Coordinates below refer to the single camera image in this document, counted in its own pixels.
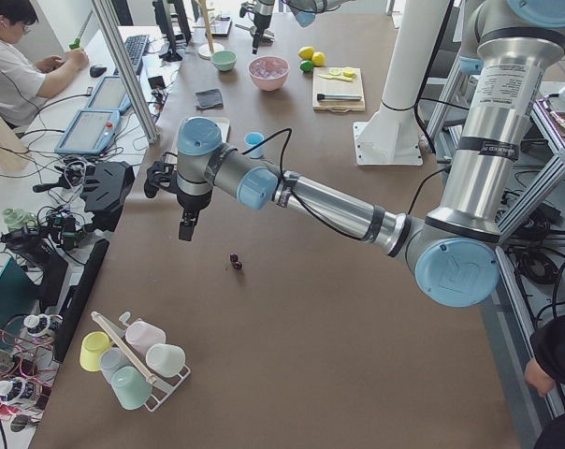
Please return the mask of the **bystander hand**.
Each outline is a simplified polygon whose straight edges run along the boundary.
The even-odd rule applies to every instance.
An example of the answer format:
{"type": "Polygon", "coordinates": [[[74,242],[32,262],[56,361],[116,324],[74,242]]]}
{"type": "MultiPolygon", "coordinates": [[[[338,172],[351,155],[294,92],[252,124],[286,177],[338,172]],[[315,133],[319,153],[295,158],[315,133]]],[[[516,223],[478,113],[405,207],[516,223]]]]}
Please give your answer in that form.
{"type": "Polygon", "coordinates": [[[524,370],[525,381],[534,388],[541,398],[545,398],[556,386],[555,381],[543,370],[535,358],[532,358],[524,370]]]}

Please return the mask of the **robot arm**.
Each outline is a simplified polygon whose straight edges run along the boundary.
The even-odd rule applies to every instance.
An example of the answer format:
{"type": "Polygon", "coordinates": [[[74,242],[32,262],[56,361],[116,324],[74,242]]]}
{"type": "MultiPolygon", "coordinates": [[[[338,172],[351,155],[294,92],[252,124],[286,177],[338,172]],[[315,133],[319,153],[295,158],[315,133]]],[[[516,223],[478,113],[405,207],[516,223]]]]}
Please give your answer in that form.
{"type": "MultiPolygon", "coordinates": [[[[333,11],[345,4],[344,0],[291,0],[283,1],[290,8],[296,21],[302,27],[313,23],[315,16],[333,11]]],[[[255,27],[252,53],[258,53],[260,42],[271,24],[272,15],[275,9],[275,1],[257,0],[247,4],[248,11],[254,15],[253,23],[255,27]]]]}
{"type": "Polygon", "coordinates": [[[240,153],[219,127],[193,117],[180,124],[175,191],[180,236],[193,235],[214,188],[254,210],[268,201],[305,210],[351,239],[402,256],[436,302],[468,307],[500,278],[493,251],[500,197],[529,126],[545,70],[565,53],[565,1],[484,1],[466,21],[462,52],[478,56],[478,80],[440,205],[424,219],[394,214],[240,153]]]}

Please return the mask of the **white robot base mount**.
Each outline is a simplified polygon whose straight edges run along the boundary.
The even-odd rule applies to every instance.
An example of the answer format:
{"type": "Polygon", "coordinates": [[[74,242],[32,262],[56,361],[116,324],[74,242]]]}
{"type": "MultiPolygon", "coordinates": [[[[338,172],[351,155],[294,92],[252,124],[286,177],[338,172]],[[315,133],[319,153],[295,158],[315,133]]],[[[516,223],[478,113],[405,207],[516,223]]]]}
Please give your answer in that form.
{"type": "Polygon", "coordinates": [[[405,3],[384,83],[380,107],[366,122],[354,123],[356,162],[361,166],[420,166],[417,99],[451,1],[405,3]]]}

